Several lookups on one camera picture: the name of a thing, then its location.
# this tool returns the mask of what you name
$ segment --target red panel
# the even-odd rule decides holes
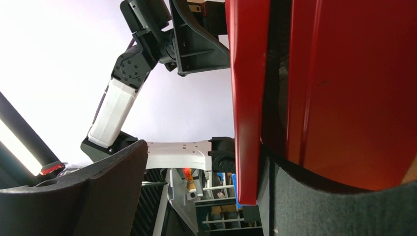
[[[288,158],[369,189],[401,183],[417,154],[413,0],[294,0]]]
[[[226,0],[235,117],[238,202],[256,204],[269,0]]]

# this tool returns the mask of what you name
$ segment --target robotic arm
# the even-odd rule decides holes
[[[229,50],[218,41],[218,35],[227,34],[224,3],[197,4],[186,0],[170,0],[169,3],[172,17],[163,0],[124,0],[120,4],[133,40],[117,58],[92,126],[81,144],[81,149],[93,161],[137,140],[121,132],[121,127],[157,63],[164,64],[169,71],[178,68],[180,76],[230,66]],[[162,31],[171,19],[173,28]],[[218,150],[224,140],[227,150]],[[233,172],[232,141],[214,138],[194,143],[150,143],[147,169]]]

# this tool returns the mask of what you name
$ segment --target black mounting bracket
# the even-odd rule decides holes
[[[138,138],[120,131],[113,145],[108,148],[100,147],[99,145],[92,143],[89,141],[88,137],[83,140],[80,148],[93,162],[97,162],[130,146],[136,141],[138,141]]]
[[[178,74],[185,76],[190,73],[229,68],[229,49],[220,43],[217,35],[212,35],[199,24],[187,0],[170,0],[170,6]]]
[[[211,139],[211,164],[213,172],[236,173],[235,140],[229,137]]]

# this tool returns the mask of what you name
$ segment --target black foam padding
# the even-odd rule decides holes
[[[417,235],[417,181],[369,191],[343,185],[268,153],[275,169],[272,234]]]

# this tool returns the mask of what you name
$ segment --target metal rack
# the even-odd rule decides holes
[[[206,187],[203,188],[204,197],[197,199],[196,203],[203,206],[204,203],[209,203],[210,206],[222,206],[222,203],[225,202],[229,202],[225,205],[235,204],[236,197],[233,180],[229,180],[227,173],[218,173],[218,175],[220,177],[220,181],[215,181],[214,178],[217,177],[216,173],[206,173],[208,178]],[[202,223],[208,226],[208,231],[210,232],[262,228],[261,222],[245,222],[241,209],[236,209],[236,211],[233,212],[220,212],[219,215],[210,210],[206,216],[205,221]]]

